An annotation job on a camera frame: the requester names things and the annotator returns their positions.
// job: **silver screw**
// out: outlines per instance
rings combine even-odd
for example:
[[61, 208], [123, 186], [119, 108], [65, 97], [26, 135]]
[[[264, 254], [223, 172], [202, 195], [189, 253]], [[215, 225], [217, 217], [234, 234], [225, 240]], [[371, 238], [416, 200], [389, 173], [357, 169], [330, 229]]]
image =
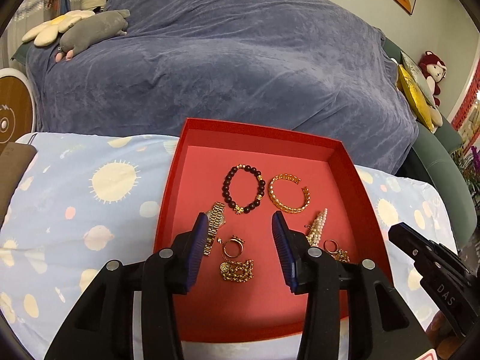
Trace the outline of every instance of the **silver screw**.
[[375, 263], [371, 259], [364, 259], [361, 264], [364, 268], [373, 269], [375, 268]]
[[312, 257], [320, 257], [322, 255], [322, 250], [318, 247], [311, 247], [308, 249], [308, 254]]
[[160, 252], [158, 252], [158, 255], [162, 258], [162, 259], [168, 259], [170, 257], [173, 256], [173, 250], [172, 249], [162, 249], [160, 250]]
[[113, 259], [112, 261], [109, 261], [109, 262], [106, 264], [106, 268], [107, 268], [109, 271], [114, 271], [114, 270], [116, 270], [119, 266], [120, 266], [120, 263], [119, 263], [116, 259]]

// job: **jewelry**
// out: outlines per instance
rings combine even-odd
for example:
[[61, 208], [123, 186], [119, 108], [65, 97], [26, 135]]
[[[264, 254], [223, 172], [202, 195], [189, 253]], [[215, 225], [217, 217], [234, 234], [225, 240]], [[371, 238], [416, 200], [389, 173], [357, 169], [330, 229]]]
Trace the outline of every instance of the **jewelry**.
[[[235, 173], [237, 173], [237, 170], [239, 169], [243, 169], [246, 172], [252, 173], [258, 180], [257, 196], [255, 196], [255, 200], [252, 203], [245, 207], [240, 207], [239, 205], [237, 205], [237, 203], [232, 200], [229, 191], [230, 182], [233, 176], [235, 176]], [[265, 180], [262, 179], [262, 173], [257, 170], [257, 168], [253, 168], [250, 165], [239, 164], [231, 168], [229, 173], [225, 176], [225, 181], [223, 182], [222, 187], [222, 196], [225, 198], [225, 203], [227, 203], [229, 207], [235, 211], [236, 214], [248, 214], [251, 210], [254, 210], [255, 207], [258, 207], [260, 205], [260, 200], [262, 200], [263, 195], [265, 195], [265, 184]]]
[[320, 214], [318, 214], [318, 216], [310, 226], [305, 225], [305, 227], [310, 229], [306, 236], [310, 246], [318, 247], [318, 242], [322, 237], [323, 226], [325, 225], [326, 219], [327, 219], [327, 209], [324, 209], [322, 212], [320, 212]]
[[[217, 238], [217, 242], [219, 242], [221, 245], [223, 245], [223, 255], [226, 256], [226, 257], [230, 257], [231, 259], [236, 259], [237, 257], [239, 257], [242, 253], [243, 253], [243, 244], [245, 243], [245, 241], [243, 239], [241, 239], [240, 237], [237, 237], [236, 235], [232, 235], [232, 238], [230, 238], [228, 241], [222, 243], [222, 238]], [[236, 242], [238, 244], [238, 246], [240, 246], [240, 250], [238, 252], [238, 254], [236, 256], [230, 256], [228, 253], [227, 253], [227, 244], [229, 242]]]
[[285, 173], [282, 173], [281, 175], [275, 176], [272, 181], [270, 181], [270, 184], [268, 185], [268, 196], [270, 197], [270, 200], [272, 200], [272, 203], [279, 209], [284, 212], [287, 212], [289, 214], [297, 214], [299, 212], [302, 212], [305, 210], [305, 208], [310, 204], [310, 192], [308, 191], [307, 187], [303, 187], [303, 195], [305, 197], [305, 202], [303, 206], [300, 208], [292, 208], [292, 207], [287, 207], [285, 204], [280, 203], [280, 200], [277, 199], [273, 192], [273, 183], [277, 180], [288, 180], [288, 181], [293, 181], [295, 184], [300, 183], [300, 179], [294, 175], [287, 175]]
[[[333, 250], [333, 251], [328, 250], [327, 247], [326, 247], [327, 242], [332, 242], [335, 246], [335, 250]], [[323, 243], [323, 250], [326, 251], [328, 254], [330, 254], [337, 261], [340, 261], [341, 263], [349, 263], [350, 262], [350, 257], [348, 255], [347, 251], [343, 250], [343, 249], [340, 249], [338, 247], [337, 242], [334, 241], [333, 239], [328, 239], [327, 241], [325, 241]]]
[[252, 259], [248, 259], [246, 262], [226, 261], [220, 265], [220, 273], [224, 280], [244, 283], [253, 278], [253, 268], [254, 261]]
[[224, 208], [225, 204], [216, 202], [212, 209], [206, 212], [208, 217], [208, 233], [205, 249], [203, 250], [205, 256], [208, 256], [212, 250], [218, 228], [225, 225], [225, 216], [223, 215]]

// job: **light green wall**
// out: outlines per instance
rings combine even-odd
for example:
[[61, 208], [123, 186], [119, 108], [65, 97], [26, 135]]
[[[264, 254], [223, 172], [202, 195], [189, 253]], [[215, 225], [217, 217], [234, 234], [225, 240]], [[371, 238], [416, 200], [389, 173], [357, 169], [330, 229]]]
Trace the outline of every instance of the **light green wall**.
[[458, 0], [417, 0], [413, 15], [394, 0], [331, 0], [383, 32], [414, 60], [430, 50], [443, 59], [448, 75], [441, 82], [441, 111], [457, 102], [475, 59], [479, 33]]

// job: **white das lettering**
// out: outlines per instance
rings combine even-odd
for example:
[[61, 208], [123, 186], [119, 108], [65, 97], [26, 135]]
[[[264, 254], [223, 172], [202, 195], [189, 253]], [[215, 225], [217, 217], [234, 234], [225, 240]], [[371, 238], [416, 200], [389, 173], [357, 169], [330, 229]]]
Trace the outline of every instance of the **white das lettering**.
[[443, 292], [444, 290], [445, 290], [445, 286], [443, 284], [441, 284], [440, 287], [438, 287], [437, 292], [439, 294], [441, 294], [440, 296], [447, 301], [447, 304], [449, 306], [451, 306], [453, 304], [453, 302], [455, 302], [455, 298], [450, 297], [450, 299], [449, 299], [448, 295], [449, 295], [450, 292], [449, 291]]

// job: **blue blanket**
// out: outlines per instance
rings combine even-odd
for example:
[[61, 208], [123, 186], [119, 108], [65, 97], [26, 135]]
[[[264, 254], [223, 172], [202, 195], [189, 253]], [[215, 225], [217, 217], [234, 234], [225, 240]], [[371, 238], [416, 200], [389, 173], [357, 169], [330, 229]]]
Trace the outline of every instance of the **blue blanket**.
[[31, 48], [40, 131], [178, 135], [186, 117], [343, 141], [355, 164], [395, 172], [417, 125], [385, 36], [328, 0], [108, 0], [128, 35], [55, 64]]

